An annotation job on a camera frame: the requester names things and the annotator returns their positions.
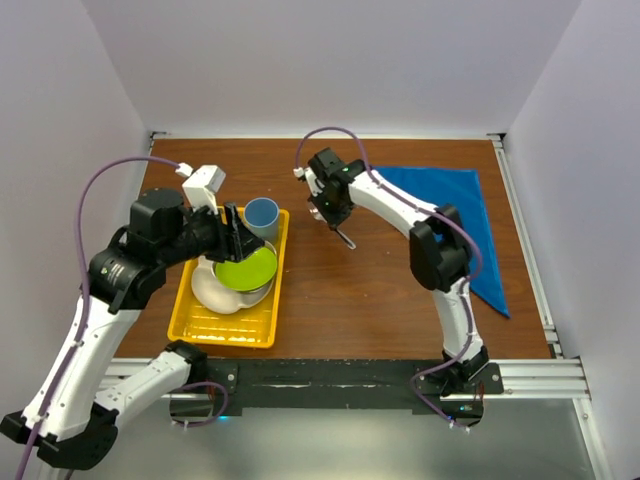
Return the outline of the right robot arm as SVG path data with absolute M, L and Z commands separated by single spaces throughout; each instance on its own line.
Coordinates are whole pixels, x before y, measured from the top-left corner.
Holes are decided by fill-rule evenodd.
M 471 260 L 480 252 L 462 227 L 459 211 L 424 202 L 389 183 L 362 160 L 342 161 L 330 148 L 293 169 L 310 190 L 310 212 L 337 232 L 356 207 L 385 220 L 409 242 L 414 279 L 430 291 L 443 334 L 443 363 L 417 374 L 442 385 L 442 394 L 466 393 L 481 380 L 488 350 L 470 300 Z

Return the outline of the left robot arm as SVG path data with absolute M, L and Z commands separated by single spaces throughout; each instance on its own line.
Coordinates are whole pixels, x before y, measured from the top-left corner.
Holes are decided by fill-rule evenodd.
M 58 358 L 31 403 L 2 419 L 2 434 L 37 454 L 41 478 L 66 479 L 100 463 L 124 425 L 163 395 L 213 387 L 206 354 L 177 340 L 139 373 L 99 389 L 170 267 L 200 256 L 240 262 L 264 244 L 232 203 L 193 208 L 176 190 L 144 192 L 131 205 L 128 224 L 83 264 L 82 293 Z

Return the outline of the blue cloth napkin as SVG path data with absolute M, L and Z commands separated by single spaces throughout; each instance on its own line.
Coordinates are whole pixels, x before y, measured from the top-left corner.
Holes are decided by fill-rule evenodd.
M 478 173 L 471 169 L 390 166 L 377 167 L 374 171 L 426 203 L 456 207 L 464 230 L 479 247 L 483 260 L 480 273 L 471 281 L 471 290 L 508 318 L 510 312 Z

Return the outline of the silver metal fork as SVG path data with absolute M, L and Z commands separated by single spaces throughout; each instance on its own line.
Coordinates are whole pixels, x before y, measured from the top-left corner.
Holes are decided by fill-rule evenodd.
M 308 202 L 308 210 L 309 210 L 311 216 L 316 221 L 320 221 L 320 222 L 328 225 L 327 220 L 323 217 L 323 215 L 320 213 L 319 209 L 311 201 Z M 350 250 L 355 250 L 357 248 L 357 245 L 344 232 L 342 232 L 340 229 L 331 228 L 331 231 L 334 232 Z

